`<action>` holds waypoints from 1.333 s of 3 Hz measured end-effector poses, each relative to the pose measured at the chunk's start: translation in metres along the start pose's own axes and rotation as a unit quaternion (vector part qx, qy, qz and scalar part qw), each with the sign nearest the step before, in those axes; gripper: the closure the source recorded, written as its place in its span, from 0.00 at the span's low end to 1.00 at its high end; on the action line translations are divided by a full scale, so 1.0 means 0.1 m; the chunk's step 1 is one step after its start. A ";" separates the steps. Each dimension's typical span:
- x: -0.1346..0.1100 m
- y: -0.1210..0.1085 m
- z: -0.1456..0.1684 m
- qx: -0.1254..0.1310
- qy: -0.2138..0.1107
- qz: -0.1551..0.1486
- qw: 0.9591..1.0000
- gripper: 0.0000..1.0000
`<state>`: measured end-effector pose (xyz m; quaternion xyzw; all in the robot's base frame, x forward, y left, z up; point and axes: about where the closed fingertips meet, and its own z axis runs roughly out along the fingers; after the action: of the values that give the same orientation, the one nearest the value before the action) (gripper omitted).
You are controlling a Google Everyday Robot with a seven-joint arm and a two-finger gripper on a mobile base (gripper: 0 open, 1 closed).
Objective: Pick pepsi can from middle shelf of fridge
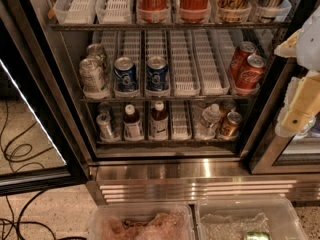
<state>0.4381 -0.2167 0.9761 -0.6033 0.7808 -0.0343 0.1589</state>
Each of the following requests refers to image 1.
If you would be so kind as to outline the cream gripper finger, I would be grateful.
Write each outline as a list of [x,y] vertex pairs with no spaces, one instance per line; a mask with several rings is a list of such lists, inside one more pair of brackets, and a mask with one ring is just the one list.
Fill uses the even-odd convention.
[[301,30],[295,31],[286,41],[281,43],[274,50],[274,54],[283,58],[296,56],[296,45]]
[[293,77],[285,97],[284,117],[280,125],[290,132],[299,132],[320,112],[320,75]]

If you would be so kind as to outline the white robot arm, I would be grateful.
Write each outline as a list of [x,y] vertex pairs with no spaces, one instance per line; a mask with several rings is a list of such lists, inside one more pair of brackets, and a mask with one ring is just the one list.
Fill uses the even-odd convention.
[[295,58],[308,70],[301,79],[291,79],[275,127],[278,136],[292,137],[320,112],[320,7],[274,54]]

